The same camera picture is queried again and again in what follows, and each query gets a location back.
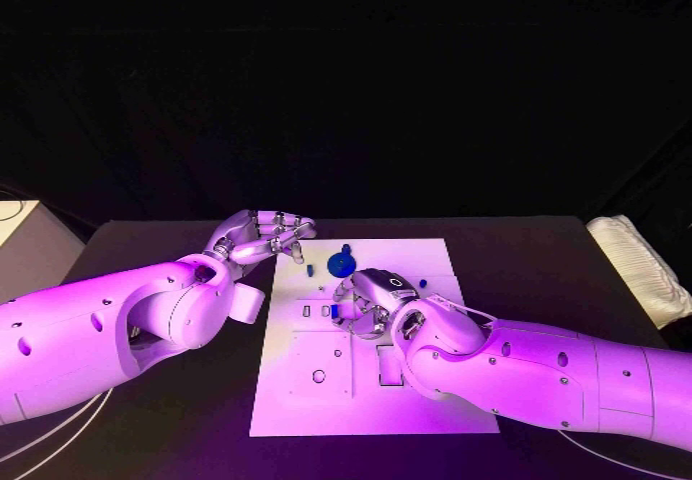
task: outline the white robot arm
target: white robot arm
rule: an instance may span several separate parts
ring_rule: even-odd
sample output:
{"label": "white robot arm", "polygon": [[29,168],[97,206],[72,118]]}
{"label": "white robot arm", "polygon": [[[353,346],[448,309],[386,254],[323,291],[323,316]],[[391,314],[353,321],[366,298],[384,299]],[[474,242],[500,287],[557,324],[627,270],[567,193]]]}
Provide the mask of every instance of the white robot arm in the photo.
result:
{"label": "white robot arm", "polygon": [[0,305],[0,425],[52,413],[254,323],[264,293],[236,283],[283,252],[303,262],[310,218],[238,212],[202,254],[84,280]]}
{"label": "white robot arm", "polygon": [[363,339],[391,328],[405,379],[424,396],[457,395],[539,427],[632,435],[692,451],[691,354],[497,319],[437,294],[420,298],[385,270],[355,272],[335,301],[350,290],[362,317],[333,323]]}

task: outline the blue object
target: blue object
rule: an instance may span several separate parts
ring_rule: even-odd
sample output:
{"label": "blue object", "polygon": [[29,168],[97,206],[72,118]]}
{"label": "blue object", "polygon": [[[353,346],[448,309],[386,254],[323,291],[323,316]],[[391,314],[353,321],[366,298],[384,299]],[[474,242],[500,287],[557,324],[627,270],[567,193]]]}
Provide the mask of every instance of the blue object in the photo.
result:
{"label": "blue object", "polygon": [[342,251],[329,257],[327,270],[337,278],[348,277],[356,271],[356,259],[350,255],[348,243],[343,244]]}

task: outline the black backdrop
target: black backdrop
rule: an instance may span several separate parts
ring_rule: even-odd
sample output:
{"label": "black backdrop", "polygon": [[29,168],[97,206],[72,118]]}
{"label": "black backdrop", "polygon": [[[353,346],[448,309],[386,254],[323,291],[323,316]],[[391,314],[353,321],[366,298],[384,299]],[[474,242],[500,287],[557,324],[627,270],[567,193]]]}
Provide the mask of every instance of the black backdrop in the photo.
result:
{"label": "black backdrop", "polygon": [[13,3],[0,183],[84,235],[627,213],[688,282],[688,2],[477,3]]}

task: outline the black table surface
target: black table surface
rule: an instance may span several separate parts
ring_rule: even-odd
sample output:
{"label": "black table surface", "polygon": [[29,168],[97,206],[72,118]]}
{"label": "black table surface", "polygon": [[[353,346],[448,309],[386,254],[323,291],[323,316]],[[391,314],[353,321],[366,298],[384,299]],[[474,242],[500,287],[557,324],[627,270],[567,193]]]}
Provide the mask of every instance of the black table surface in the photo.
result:
{"label": "black table surface", "polygon": [[[199,252],[218,223],[110,222],[65,281]],[[317,238],[444,238],[470,307],[666,348],[577,218],[340,219],[317,226]],[[274,267],[274,259],[264,261],[244,282],[271,292]],[[164,360],[114,389],[81,436],[27,478],[649,478],[581,450],[557,431],[502,417],[499,434],[251,438],[268,303],[255,325],[228,321],[205,348]],[[4,448],[75,409],[3,427]],[[0,465],[0,478],[14,478],[52,453],[79,428],[74,423]],[[682,450],[620,435],[572,438],[627,463],[692,477],[692,454]]]}

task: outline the white fabric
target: white fabric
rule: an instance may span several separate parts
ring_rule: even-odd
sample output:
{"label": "white fabric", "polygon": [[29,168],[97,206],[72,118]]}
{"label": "white fabric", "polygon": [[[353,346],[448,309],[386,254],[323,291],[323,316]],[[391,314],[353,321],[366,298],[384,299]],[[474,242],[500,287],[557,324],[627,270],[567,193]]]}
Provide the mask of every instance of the white fabric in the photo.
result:
{"label": "white fabric", "polygon": [[692,313],[692,298],[673,270],[624,215],[594,218],[587,228],[656,327],[663,328]]}

